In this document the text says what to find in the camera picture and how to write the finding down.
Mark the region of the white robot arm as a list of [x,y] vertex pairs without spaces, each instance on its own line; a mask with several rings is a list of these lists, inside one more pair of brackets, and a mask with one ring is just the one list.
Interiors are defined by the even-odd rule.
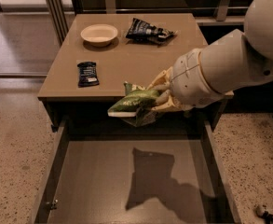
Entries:
[[244,87],[273,81],[273,0],[253,0],[238,29],[180,56],[149,85],[156,112],[203,108]]

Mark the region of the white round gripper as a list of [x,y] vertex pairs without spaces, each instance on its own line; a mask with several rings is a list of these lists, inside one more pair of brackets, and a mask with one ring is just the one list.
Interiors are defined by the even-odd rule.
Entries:
[[222,93],[211,88],[203,76],[200,53],[201,49],[192,49],[180,56],[172,68],[163,70],[155,77],[147,89],[164,92],[157,97],[152,111],[188,111],[204,108],[224,98]]

